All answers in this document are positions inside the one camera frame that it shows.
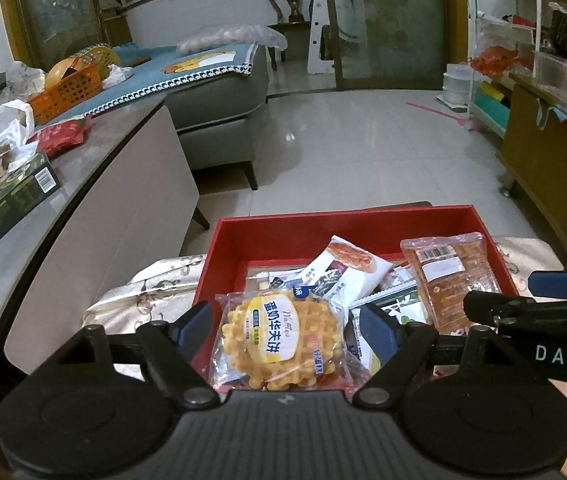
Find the wooden cabinet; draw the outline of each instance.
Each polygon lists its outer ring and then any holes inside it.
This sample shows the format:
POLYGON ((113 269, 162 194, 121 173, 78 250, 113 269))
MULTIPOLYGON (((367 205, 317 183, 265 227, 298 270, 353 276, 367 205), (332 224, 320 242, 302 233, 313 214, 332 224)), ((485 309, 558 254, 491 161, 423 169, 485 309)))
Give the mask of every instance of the wooden cabinet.
POLYGON ((499 158, 547 218, 567 251, 567 121, 557 98, 516 77, 499 158))

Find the snack package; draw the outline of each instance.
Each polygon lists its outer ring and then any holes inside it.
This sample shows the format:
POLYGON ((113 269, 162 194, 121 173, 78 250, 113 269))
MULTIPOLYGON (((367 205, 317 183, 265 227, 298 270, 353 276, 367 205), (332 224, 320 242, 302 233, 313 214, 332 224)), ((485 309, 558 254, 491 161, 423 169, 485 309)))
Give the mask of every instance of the snack package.
POLYGON ((401 249, 417 274, 420 296, 441 334, 462 335, 470 327, 463 313, 468 291, 501 292, 481 233, 403 240, 401 249))
POLYGON ((374 290, 390 267, 392 264, 384 259, 333 236, 297 279, 315 286, 314 295, 338 303, 346 312, 352 303, 374 290))
POLYGON ((90 116, 75 116, 39 130, 31 139, 39 141, 38 150, 48 158, 54 158, 85 142, 85 133, 90 129, 90 116))
POLYGON ((345 349, 342 314, 310 289, 218 296, 225 308, 212 352, 210 384, 220 391, 355 391, 361 386, 367 373, 345 349))
MULTIPOLYGON (((427 316, 417 291, 417 283, 413 281, 410 285, 396 287, 393 290, 385 290, 373 296, 365 303, 372 303, 383 311, 394 316, 401 324, 410 321, 427 322, 427 316)), ((357 305, 350 309, 348 324, 345 326, 344 334, 348 350, 359 358, 371 374, 375 374, 381 368, 379 358, 372 351, 371 346, 361 335, 359 314, 361 306, 357 305)))

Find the orange basket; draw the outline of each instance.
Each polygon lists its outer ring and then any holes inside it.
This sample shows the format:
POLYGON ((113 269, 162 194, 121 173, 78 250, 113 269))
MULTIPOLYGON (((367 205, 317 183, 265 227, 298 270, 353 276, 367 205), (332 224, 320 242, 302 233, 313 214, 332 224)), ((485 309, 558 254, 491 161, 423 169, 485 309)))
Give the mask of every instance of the orange basket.
POLYGON ((63 78, 58 84, 28 102, 34 112, 34 121, 37 124, 46 124, 100 91, 99 64, 94 63, 63 78))

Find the packaged bread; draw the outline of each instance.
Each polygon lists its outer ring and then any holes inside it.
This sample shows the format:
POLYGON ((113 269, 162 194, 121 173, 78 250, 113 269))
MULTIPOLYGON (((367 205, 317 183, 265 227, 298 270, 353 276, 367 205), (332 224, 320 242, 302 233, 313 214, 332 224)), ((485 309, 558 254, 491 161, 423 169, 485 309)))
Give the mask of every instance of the packaged bread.
POLYGON ((212 354, 210 384, 313 389, 339 377, 345 351, 341 314, 310 289, 217 297, 226 307, 212 354))
POLYGON ((470 290, 501 292, 487 261, 481 233, 401 241, 432 322, 443 335, 462 335, 471 322, 463 312, 470 290))
POLYGON ((326 249, 297 276, 313 293, 344 311, 372 293, 392 264, 352 243, 333 236, 326 249))

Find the red box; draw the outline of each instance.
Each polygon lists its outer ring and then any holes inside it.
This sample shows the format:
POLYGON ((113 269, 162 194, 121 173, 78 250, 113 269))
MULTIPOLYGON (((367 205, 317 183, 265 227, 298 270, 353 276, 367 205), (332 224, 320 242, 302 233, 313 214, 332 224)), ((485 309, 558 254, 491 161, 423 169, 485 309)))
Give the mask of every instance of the red box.
MULTIPOLYGON (((487 256, 504 294, 518 296, 499 250, 473 206, 364 209, 273 216, 224 218, 218 221, 195 301, 240 292, 249 267, 303 266, 328 245, 333 235, 387 260, 403 259, 401 240, 425 236, 486 235, 487 256)), ((215 327, 221 317, 217 306, 215 327)), ((192 365, 207 377, 216 330, 192 365)))

